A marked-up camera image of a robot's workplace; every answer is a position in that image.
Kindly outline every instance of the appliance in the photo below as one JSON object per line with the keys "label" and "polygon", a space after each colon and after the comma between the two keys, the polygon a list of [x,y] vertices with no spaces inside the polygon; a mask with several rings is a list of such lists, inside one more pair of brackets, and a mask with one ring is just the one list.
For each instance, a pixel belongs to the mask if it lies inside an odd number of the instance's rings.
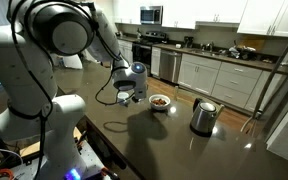
{"label": "appliance", "polygon": [[162,24],[163,6],[141,6],[142,24]]}
{"label": "appliance", "polygon": [[132,44],[133,62],[141,62],[146,66],[147,75],[151,75],[152,45],[167,42],[167,35],[159,31],[147,31],[142,39]]}
{"label": "appliance", "polygon": [[216,107],[213,104],[200,98],[195,99],[193,112],[190,124],[191,130],[199,136],[210,137],[220,112],[216,112]]}
{"label": "appliance", "polygon": [[161,79],[177,83],[182,61],[182,53],[161,51],[159,76]]}
{"label": "appliance", "polygon": [[184,36],[184,48],[192,48],[193,47],[193,39],[192,36]]}

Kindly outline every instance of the bowl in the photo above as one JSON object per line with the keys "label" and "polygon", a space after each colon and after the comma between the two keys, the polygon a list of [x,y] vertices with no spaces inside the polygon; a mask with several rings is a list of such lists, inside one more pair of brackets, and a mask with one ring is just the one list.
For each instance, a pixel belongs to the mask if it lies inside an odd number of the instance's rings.
{"label": "bowl", "polygon": [[[154,103],[152,103],[153,100],[157,100],[157,99],[162,99],[166,102],[165,105],[156,105]],[[167,96],[163,95],[163,94],[155,94],[155,95],[152,95],[149,99],[149,102],[151,104],[151,108],[152,109],[155,109],[155,110],[158,110],[158,111],[162,111],[162,110],[166,110],[167,107],[170,105],[171,103],[171,100],[170,98],[168,98]]]}

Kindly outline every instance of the sink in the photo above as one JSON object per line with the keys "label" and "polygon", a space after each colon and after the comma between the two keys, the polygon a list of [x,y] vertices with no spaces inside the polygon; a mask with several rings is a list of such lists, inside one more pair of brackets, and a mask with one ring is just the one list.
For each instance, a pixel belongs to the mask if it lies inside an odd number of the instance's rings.
{"label": "sink", "polygon": [[202,51],[199,49],[194,49],[194,50],[190,50],[190,53],[196,53],[196,54],[202,54],[202,55],[206,55],[206,56],[219,56],[219,53],[215,53],[215,52],[209,52],[209,51]]}

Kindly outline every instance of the bottle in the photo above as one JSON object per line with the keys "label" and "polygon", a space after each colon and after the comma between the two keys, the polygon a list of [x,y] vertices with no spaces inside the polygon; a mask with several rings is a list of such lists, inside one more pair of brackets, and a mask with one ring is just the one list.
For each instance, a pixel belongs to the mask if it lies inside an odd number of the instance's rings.
{"label": "bottle", "polygon": [[140,31],[140,28],[137,28],[137,39],[141,39],[141,31]]}

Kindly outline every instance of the kitchen island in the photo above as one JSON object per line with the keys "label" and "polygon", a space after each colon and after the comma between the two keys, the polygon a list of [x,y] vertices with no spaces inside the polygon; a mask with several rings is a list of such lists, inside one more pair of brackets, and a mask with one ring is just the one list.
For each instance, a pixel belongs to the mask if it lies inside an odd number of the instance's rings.
{"label": "kitchen island", "polygon": [[[95,94],[110,70],[84,63],[83,70],[57,69],[54,76],[66,94],[86,102],[85,115],[104,140],[145,179],[288,179],[288,161],[267,151],[266,144],[217,122],[210,138],[189,128],[192,107],[172,99],[167,112],[150,109],[147,99],[128,107],[104,106]],[[114,102],[111,84],[99,95]]]}

